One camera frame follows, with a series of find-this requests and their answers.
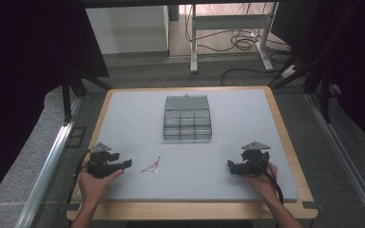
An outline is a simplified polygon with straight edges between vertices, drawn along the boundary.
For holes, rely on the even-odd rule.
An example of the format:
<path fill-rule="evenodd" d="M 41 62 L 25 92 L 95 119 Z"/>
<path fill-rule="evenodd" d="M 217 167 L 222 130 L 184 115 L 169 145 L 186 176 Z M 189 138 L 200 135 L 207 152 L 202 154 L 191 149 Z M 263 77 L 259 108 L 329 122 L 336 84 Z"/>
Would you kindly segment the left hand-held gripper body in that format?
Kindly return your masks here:
<path fill-rule="evenodd" d="M 102 142 L 98 142 L 89 150 L 90 156 L 87 163 L 88 174 L 95 178 L 104 178 L 112 174 L 109 170 L 109 162 L 115 161 L 109 161 L 108 155 L 114 153 L 109 153 L 109 150 L 110 147 Z"/>

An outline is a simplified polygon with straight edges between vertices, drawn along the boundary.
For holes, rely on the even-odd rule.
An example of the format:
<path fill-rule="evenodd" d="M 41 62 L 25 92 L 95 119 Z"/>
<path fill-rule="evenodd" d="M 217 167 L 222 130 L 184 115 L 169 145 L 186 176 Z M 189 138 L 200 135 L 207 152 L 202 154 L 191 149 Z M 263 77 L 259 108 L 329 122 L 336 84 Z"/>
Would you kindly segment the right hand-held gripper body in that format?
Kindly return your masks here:
<path fill-rule="evenodd" d="M 242 160 L 244 161 L 245 175 L 259 175 L 265 171 L 269 164 L 269 145 L 261 142 L 250 142 L 247 145 L 241 147 L 243 152 L 241 153 Z"/>

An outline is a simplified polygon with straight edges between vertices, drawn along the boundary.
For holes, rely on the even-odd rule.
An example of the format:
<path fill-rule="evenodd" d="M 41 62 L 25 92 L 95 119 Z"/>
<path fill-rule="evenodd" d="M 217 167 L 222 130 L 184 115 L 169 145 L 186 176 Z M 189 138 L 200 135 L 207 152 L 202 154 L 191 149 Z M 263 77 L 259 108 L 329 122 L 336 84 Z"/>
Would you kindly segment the small thin chain jewelry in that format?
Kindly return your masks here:
<path fill-rule="evenodd" d="M 142 173 L 157 173 L 159 171 L 161 157 L 158 157 L 152 164 L 142 170 Z"/>

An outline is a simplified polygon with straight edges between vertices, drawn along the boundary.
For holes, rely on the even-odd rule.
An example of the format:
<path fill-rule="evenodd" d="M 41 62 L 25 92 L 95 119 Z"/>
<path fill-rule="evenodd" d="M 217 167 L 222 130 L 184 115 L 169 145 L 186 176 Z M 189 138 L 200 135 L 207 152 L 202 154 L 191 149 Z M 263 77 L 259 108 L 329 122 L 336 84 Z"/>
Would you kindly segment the clear plastic compartment box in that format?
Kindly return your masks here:
<path fill-rule="evenodd" d="M 163 113 L 166 141 L 212 139 L 211 113 L 206 95 L 167 96 Z"/>

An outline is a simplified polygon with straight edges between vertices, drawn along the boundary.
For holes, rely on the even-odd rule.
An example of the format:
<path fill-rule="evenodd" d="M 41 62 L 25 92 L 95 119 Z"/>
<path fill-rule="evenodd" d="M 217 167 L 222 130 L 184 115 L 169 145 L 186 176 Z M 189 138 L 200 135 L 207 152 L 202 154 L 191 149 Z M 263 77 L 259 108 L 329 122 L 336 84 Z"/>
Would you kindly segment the person's left hand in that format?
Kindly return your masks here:
<path fill-rule="evenodd" d="M 117 170 L 108 177 L 98 179 L 90 175 L 83 167 L 78 180 L 83 203 L 98 204 L 106 195 L 109 185 L 122 176 L 124 170 Z"/>

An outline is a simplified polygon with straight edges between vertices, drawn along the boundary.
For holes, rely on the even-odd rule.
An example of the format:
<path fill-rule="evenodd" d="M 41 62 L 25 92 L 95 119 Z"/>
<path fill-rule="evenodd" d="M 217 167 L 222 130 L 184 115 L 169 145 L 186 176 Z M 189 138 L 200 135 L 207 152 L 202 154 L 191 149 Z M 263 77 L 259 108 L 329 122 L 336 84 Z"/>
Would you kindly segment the person's right hand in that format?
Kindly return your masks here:
<path fill-rule="evenodd" d="M 242 176 L 242 178 L 251 184 L 252 188 L 265 203 L 279 203 L 277 190 L 273 186 L 273 183 L 265 175 L 259 175 L 256 177 Z"/>

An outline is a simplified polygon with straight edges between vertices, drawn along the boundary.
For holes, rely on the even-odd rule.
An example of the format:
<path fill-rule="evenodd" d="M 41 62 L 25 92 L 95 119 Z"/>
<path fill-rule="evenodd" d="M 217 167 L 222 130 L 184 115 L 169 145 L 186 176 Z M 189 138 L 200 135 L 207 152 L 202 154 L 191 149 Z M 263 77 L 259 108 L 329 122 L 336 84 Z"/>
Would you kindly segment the grey foam mat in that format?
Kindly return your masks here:
<path fill-rule="evenodd" d="M 167 142 L 163 112 L 169 90 L 113 91 L 98 140 L 132 166 L 110 184 L 107 200 L 256 200 L 252 187 L 232 175 L 227 161 L 241 161 L 241 147 L 251 142 L 270 146 L 270 161 L 287 201 L 299 192 L 279 132 L 262 89 L 206 90 L 212 139 Z M 157 173 L 142 170 L 161 157 Z"/>

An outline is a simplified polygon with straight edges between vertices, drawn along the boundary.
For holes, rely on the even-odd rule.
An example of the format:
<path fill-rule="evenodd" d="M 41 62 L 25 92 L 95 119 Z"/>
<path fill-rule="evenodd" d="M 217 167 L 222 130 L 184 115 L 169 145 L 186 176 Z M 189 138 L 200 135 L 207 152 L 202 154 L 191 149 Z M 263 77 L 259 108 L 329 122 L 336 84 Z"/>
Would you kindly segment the wooden table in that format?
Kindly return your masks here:
<path fill-rule="evenodd" d="M 292 146 L 283 119 L 280 116 L 278 105 L 271 89 L 267 86 L 236 86 L 236 87 L 183 87 L 183 88 L 155 88 L 155 89 L 112 89 L 106 94 L 99 119 L 97 121 L 91 141 L 98 143 L 101 127 L 109 95 L 113 91 L 155 91 L 169 90 L 171 96 L 185 94 L 204 95 L 206 90 L 223 89 L 262 89 L 272 110 L 280 140 L 286 153 L 295 183 L 299 192 L 296 201 L 284 199 L 285 207 L 298 219 L 313 219 L 317 216 L 317 207 L 310 193 L 307 181 L 298 162 L 295 149 Z M 194 220 L 194 219 L 268 219 L 271 214 L 259 197 L 255 200 L 161 200 L 161 201 L 114 201 L 104 198 L 94 214 L 96 220 Z"/>

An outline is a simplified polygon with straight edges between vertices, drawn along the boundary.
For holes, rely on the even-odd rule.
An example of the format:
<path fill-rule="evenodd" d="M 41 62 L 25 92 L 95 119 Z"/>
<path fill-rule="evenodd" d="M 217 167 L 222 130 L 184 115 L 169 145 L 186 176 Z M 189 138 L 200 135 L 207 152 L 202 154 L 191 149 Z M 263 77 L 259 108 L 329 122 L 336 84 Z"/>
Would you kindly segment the black tripod stand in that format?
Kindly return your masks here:
<path fill-rule="evenodd" d="M 276 83 L 276 80 L 282 76 L 283 72 L 294 64 L 298 60 L 298 57 L 291 56 L 283 67 L 278 71 L 278 74 L 268 84 L 271 89 L 278 89 L 287 84 L 293 82 L 300 76 L 310 73 L 310 76 L 304 82 L 302 89 L 305 93 L 313 93 L 318 85 L 321 85 L 320 94 L 320 113 L 327 123 L 331 122 L 329 116 L 329 100 L 331 98 L 330 92 L 330 79 L 328 75 L 329 68 L 326 66 L 326 62 L 323 57 L 316 57 L 311 63 L 302 66 L 291 75 L 283 78 Z"/>
<path fill-rule="evenodd" d="M 71 103 L 70 103 L 70 91 L 77 97 L 84 97 L 86 95 L 86 87 L 83 83 L 83 80 L 86 79 L 89 82 L 95 84 L 96 86 L 104 89 L 105 91 L 109 91 L 112 89 L 111 85 L 106 84 L 105 82 L 84 73 L 81 70 L 76 70 L 75 72 L 68 72 L 63 77 L 62 83 L 62 92 L 63 92 L 63 106 L 64 106 L 64 125 L 68 125 L 71 122 L 72 114 L 71 114 Z"/>

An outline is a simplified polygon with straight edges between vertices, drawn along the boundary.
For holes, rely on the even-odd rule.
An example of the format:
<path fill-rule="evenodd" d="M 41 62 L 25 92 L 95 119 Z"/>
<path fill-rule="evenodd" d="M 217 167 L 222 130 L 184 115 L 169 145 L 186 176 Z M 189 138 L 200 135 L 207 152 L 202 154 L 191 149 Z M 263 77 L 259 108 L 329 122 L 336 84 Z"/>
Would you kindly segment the white power strip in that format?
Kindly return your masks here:
<path fill-rule="evenodd" d="M 291 76 L 293 73 L 295 73 L 297 70 L 298 70 L 297 66 L 291 65 L 281 73 L 281 77 L 287 78 Z"/>

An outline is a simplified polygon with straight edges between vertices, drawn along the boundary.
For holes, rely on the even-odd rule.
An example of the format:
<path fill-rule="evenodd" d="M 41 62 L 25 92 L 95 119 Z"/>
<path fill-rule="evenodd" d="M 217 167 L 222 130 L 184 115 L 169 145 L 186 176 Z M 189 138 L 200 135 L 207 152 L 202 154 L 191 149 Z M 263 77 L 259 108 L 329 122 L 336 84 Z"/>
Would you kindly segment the dark curtain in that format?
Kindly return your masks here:
<path fill-rule="evenodd" d="M 272 32 L 301 67 L 324 58 L 339 105 L 365 133 L 365 0 L 282 1 Z"/>
<path fill-rule="evenodd" d="M 67 76 L 105 77 L 82 0 L 0 0 L 0 183 Z"/>

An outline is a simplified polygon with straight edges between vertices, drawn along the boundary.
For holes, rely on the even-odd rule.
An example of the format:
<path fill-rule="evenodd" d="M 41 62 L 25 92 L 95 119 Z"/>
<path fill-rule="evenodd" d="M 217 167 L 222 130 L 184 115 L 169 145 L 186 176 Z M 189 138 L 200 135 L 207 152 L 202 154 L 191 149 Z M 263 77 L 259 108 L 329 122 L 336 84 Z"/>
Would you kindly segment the white cabinet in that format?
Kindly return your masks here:
<path fill-rule="evenodd" d="M 168 51 L 166 6 L 87 9 L 103 54 Z"/>

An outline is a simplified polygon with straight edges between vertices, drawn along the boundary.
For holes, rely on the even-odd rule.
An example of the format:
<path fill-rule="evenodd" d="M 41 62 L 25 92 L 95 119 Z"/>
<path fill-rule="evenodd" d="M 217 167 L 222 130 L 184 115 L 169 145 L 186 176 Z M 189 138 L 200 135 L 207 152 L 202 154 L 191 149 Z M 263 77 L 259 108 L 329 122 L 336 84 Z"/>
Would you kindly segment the aluminium rail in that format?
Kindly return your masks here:
<path fill-rule="evenodd" d="M 328 141 L 334 148 L 338 160 L 341 163 L 345 173 L 347 174 L 348 179 L 350 180 L 363 206 L 365 207 L 365 180 L 362 178 L 359 171 L 357 170 L 354 162 L 352 161 L 348 153 L 348 150 L 345 148 L 333 126 L 326 121 L 326 119 L 319 111 L 320 104 L 318 103 L 317 99 L 309 94 L 306 94 L 305 97 L 312 107 L 312 110 L 315 113 L 317 120 L 321 125 L 325 135 L 327 136 Z"/>
<path fill-rule="evenodd" d="M 67 123 L 62 124 L 55 141 L 49 150 L 42 170 L 29 194 L 29 198 L 13 228 L 30 228 L 38 212 L 39 206 L 41 205 L 43 197 L 47 192 L 48 185 L 54 174 L 56 166 L 62 156 L 62 152 L 74 125 L 82 100 L 82 98 L 76 98 L 72 103 L 70 107 L 70 118 Z"/>

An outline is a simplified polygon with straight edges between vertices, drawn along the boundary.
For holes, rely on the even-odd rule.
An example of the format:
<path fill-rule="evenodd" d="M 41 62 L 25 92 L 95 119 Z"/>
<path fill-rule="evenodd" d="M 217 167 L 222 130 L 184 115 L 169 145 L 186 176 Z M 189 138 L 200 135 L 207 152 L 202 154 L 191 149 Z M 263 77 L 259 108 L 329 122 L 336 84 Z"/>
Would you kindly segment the white metal desk frame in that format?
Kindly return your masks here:
<path fill-rule="evenodd" d="M 246 15 L 206 15 L 198 16 L 196 5 L 192 5 L 191 19 L 191 52 L 190 52 L 190 72 L 198 72 L 198 52 L 197 52 L 197 31 L 211 29 L 262 29 L 263 34 L 259 42 L 256 42 L 260 59 L 267 72 L 273 71 L 273 66 L 265 51 L 265 44 L 275 17 L 278 3 L 274 2 L 267 14 L 246 14 Z"/>

